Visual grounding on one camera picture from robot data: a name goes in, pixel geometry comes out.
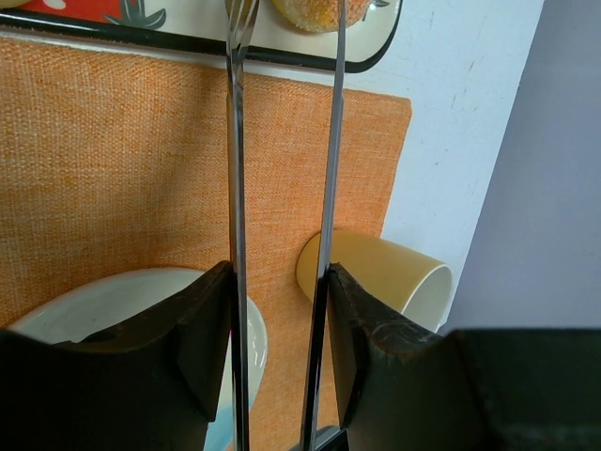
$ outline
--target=orange pastry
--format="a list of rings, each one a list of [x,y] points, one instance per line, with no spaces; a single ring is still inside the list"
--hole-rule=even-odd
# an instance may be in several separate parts
[[[370,3],[371,0],[347,0],[347,26],[363,17]],[[273,4],[303,30],[324,33],[338,29],[337,0],[273,0]]]

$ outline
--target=tray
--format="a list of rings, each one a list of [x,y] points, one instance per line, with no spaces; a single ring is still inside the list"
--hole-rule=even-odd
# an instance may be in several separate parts
[[[386,53],[402,0],[373,0],[347,30],[347,72],[362,72]],[[0,24],[161,49],[225,54],[223,0],[33,0],[0,10]],[[306,33],[262,0],[248,57],[333,70],[336,34]]]

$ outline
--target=woven placemat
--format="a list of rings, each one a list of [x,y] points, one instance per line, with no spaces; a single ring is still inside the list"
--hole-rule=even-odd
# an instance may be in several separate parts
[[[110,274],[228,259],[223,70],[11,39],[0,68],[0,324]],[[311,305],[295,263],[320,226],[330,110],[328,87],[246,78],[249,292],[269,337],[254,449],[299,438]],[[379,235],[409,118],[406,99],[347,91],[337,227]]]

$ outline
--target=yellow mug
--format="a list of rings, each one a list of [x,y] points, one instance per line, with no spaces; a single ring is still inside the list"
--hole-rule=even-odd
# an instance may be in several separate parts
[[[305,244],[297,281],[313,301],[319,234]],[[447,265],[407,247],[349,230],[334,230],[331,262],[342,263],[362,287],[430,331],[446,321],[453,277]]]

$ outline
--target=metal fork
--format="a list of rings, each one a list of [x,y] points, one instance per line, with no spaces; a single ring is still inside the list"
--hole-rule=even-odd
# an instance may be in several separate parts
[[[229,178],[229,248],[236,276],[232,303],[232,386],[234,449],[250,449],[248,348],[246,318],[246,237],[244,225],[244,70],[259,0],[225,0],[228,16],[227,149]]]

